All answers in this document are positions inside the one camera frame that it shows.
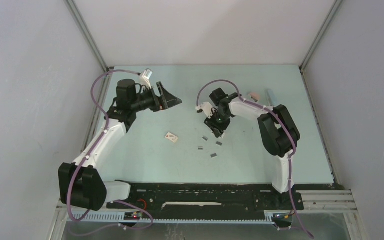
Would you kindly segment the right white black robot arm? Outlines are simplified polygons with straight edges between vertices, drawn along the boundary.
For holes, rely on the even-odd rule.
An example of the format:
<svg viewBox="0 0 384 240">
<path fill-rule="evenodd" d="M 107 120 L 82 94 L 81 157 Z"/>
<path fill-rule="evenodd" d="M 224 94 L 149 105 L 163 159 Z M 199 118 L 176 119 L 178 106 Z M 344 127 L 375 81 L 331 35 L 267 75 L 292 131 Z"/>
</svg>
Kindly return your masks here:
<svg viewBox="0 0 384 240">
<path fill-rule="evenodd" d="M 204 113 L 204 124 L 216 138 L 222 138 L 234 117 L 242 117 L 258 123 L 261 139 L 266 151 L 278 158 L 272 187 L 271 204 L 284 209 L 291 202 L 288 193 L 294 183 L 292 179 L 292 159 L 296 153 L 300 132 L 286 106 L 259 105 L 238 93 L 226 94 L 221 88 L 210 94 L 211 102 L 198 103 L 197 112 Z"/>
</svg>

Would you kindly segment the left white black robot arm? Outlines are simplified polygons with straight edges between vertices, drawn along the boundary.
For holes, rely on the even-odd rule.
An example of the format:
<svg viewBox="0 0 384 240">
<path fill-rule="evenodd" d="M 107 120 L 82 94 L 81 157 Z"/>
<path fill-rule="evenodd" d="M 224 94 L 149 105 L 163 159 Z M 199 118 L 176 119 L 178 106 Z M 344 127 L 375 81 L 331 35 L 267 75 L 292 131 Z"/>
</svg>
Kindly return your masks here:
<svg viewBox="0 0 384 240">
<path fill-rule="evenodd" d="M 125 208 L 136 206 L 138 194 L 131 190 L 129 183 L 104 181 L 99 170 L 116 144 L 129 132 L 138 112 L 147 109 L 159 112 L 182 103 L 161 82 L 156 84 L 159 95 L 153 88 L 139 93 L 137 85 L 132 79 L 118 81 L 116 97 L 99 132 L 72 163 L 62 163 L 59 167 L 60 200 L 63 204 L 92 211 L 98 211 L 104 204 L 115 201 Z"/>
</svg>

